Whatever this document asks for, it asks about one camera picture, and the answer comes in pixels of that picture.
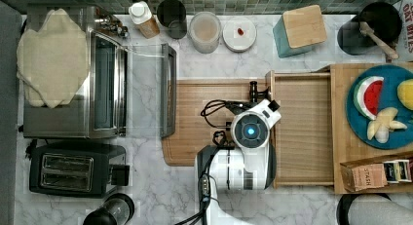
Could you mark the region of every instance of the lemon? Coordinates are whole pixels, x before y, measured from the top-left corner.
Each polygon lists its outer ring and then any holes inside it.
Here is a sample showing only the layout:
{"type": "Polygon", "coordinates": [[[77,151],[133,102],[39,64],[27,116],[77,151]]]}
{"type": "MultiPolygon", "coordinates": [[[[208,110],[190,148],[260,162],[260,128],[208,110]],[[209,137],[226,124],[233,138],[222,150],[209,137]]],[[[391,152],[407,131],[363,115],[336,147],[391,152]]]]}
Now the lemon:
{"type": "Polygon", "coordinates": [[[413,79],[403,81],[397,87],[397,96],[409,110],[413,110],[413,79]]]}

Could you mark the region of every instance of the banana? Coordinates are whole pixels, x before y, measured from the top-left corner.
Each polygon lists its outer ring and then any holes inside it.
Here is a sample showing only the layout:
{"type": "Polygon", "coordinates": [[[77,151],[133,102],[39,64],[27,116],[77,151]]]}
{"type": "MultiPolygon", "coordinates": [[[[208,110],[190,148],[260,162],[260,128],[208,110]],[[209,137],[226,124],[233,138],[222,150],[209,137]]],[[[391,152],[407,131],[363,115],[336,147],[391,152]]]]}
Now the banana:
{"type": "Polygon", "coordinates": [[[392,130],[406,130],[407,126],[399,121],[390,121],[389,126],[392,130]]]}
{"type": "Polygon", "coordinates": [[[394,120],[397,112],[398,110],[394,107],[381,110],[377,114],[376,120],[368,123],[367,139],[371,140],[374,136],[379,143],[386,143],[389,140],[390,131],[406,130],[406,125],[394,120]]]}

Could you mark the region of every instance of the wooden tray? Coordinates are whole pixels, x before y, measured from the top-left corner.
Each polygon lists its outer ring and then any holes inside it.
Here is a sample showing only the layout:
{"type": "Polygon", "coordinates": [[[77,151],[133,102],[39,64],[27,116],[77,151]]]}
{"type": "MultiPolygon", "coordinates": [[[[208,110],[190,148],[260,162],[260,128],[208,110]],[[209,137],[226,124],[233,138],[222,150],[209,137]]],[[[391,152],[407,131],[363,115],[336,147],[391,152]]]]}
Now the wooden tray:
{"type": "Polygon", "coordinates": [[[329,73],[269,72],[282,118],[273,129],[279,185],[333,185],[329,73]]]}
{"type": "MultiPolygon", "coordinates": [[[[332,124],[333,124],[333,146],[334,146],[334,191],[336,194],[349,194],[344,188],[343,178],[340,171],[340,164],[350,161],[369,159],[384,155],[398,154],[413,151],[413,143],[395,150],[381,150],[373,148],[361,141],[352,131],[346,117],[345,102],[347,93],[353,81],[359,74],[370,67],[380,64],[373,63],[344,63],[332,64],[321,71],[331,73],[331,103],[332,124]]],[[[413,63],[394,63],[394,65],[404,67],[413,71],[413,63]]],[[[368,189],[362,193],[394,193],[413,192],[413,187],[409,184],[395,184],[381,189],[368,189]]]]}
{"type": "MultiPolygon", "coordinates": [[[[248,101],[250,81],[253,80],[177,81],[175,133],[162,140],[165,162],[170,166],[193,166],[197,153],[212,144],[212,135],[218,131],[200,116],[204,106],[214,99],[248,101]]],[[[254,81],[258,82],[258,91],[266,89],[264,79],[254,81]]],[[[225,125],[233,118],[225,108],[208,117],[215,125],[225,125]]]]}

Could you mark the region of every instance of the blue plate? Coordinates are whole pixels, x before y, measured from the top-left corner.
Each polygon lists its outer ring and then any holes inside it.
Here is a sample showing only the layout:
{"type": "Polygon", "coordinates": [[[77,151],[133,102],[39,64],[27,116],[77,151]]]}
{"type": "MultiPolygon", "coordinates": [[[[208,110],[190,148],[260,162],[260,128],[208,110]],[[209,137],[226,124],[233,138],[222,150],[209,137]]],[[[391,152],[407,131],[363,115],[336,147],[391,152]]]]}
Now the blue plate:
{"type": "Polygon", "coordinates": [[[413,141],[413,125],[409,123],[410,120],[413,120],[413,111],[404,107],[397,97],[397,86],[401,82],[409,79],[413,79],[413,73],[402,67],[393,65],[372,67],[356,78],[347,96],[346,113],[350,127],[352,127],[352,130],[362,141],[378,149],[396,149],[413,141]],[[377,142],[375,137],[371,140],[367,139],[367,126],[370,120],[361,115],[353,103],[356,85],[359,81],[369,76],[381,76],[385,78],[380,94],[379,111],[388,107],[396,108],[398,113],[394,119],[407,126],[407,130],[390,132],[388,142],[383,144],[377,142]]]}

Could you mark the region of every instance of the black mug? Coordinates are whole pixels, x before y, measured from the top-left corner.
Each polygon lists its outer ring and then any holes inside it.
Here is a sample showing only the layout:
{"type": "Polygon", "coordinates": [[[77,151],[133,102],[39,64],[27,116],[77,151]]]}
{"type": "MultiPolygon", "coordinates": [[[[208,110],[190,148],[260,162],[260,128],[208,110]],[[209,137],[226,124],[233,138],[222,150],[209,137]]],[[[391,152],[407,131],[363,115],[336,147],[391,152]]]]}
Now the black mug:
{"type": "Polygon", "coordinates": [[[174,39],[185,37],[187,32],[186,9],[177,0],[165,0],[158,6],[158,21],[168,29],[168,35],[174,39]]]}
{"type": "Polygon", "coordinates": [[[387,44],[397,39],[402,26],[401,18],[393,5],[384,2],[367,5],[338,31],[338,45],[349,55],[361,55],[376,46],[369,36],[361,34],[359,23],[362,21],[367,22],[374,34],[387,44]]]}

